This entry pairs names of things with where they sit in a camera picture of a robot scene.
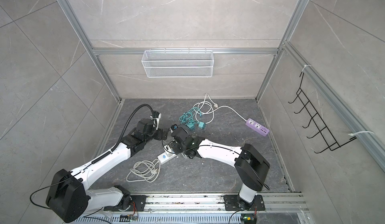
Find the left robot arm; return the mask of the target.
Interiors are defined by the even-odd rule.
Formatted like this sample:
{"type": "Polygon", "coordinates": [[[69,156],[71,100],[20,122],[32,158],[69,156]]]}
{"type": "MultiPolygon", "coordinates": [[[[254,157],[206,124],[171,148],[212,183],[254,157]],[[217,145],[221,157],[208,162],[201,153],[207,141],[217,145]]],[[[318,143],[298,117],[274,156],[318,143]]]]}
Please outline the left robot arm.
{"type": "Polygon", "coordinates": [[[126,211],[132,206],[130,191],[121,185],[107,189],[91,190],[90,187],[100,177],[118,164],[133,157],[141,151],[147,142],[164,140],[163,130],[159,128],[161,113],[154,111],[149,104],[138,106],[129,116],[147,107],[150,118],[141,119],[128,134],[121,132],[116,144],[93,160],[67,171],[61,169],[55,173],[43,209],[53,211],[65,223],[71,223],[82,214],[92,210],[113,208],[126,211]]]}

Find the white blue power strip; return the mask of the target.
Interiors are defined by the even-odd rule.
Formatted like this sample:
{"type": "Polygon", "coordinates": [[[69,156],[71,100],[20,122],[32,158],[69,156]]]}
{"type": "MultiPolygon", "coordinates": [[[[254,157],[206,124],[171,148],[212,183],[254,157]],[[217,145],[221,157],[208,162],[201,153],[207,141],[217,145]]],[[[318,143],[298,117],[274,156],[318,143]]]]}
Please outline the white blue power strip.
{"type": "Polygon", "coordinates": [[[162,164],[165,164],[166,162],[170,161],[174,157],[176,157],[176,154],[165,151],[164,153],[160,154],[157,158],[158,158],[160,164],[162,165],[162,164]]]}

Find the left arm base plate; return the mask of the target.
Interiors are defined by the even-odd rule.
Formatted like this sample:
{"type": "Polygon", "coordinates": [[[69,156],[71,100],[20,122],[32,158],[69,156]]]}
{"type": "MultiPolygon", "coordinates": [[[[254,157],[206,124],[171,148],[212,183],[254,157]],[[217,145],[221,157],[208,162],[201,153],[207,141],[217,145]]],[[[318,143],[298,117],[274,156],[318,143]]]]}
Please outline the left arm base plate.
{"type": "Polygon", "coordinates": [[[131,195],[130,198],[125,198],[117,206],[104,207],[104,211],[112,212],[143,212],[147,196],[146,195],[131,195]]]}

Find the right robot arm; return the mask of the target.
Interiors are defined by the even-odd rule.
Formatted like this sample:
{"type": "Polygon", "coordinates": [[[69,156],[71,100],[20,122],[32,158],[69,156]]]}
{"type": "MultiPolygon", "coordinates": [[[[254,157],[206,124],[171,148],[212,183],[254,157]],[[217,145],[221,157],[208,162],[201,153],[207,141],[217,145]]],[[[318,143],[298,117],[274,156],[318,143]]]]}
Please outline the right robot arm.
{"type": "Polygon", "coordinates": [[[236,201],[233,202],[236,208],[250,209],[257,193],[264,187],[270,189],[265,183],[270,163],[253,145],[240,147],[215,143],[204,137],[194,137],[178,125],[172,125],[170,132],[173,138],[170,147],[174,154],[184,154],[189,159],[213,159],[236,169],[242,181],[236,201]]]}

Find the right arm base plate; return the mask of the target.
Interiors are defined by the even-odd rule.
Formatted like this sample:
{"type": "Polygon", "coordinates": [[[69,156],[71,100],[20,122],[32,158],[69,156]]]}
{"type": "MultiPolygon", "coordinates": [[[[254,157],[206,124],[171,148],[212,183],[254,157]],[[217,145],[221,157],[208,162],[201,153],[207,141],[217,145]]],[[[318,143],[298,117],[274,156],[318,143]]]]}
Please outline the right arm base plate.
{"type": "Polygon", "coordinates": [[[224,195],[226,211],[265,211],[265,204],[263,197],[261,195],[254,196],[254,199],[251,203],[246,202],[241,199],[239,195],[224,195]]]}

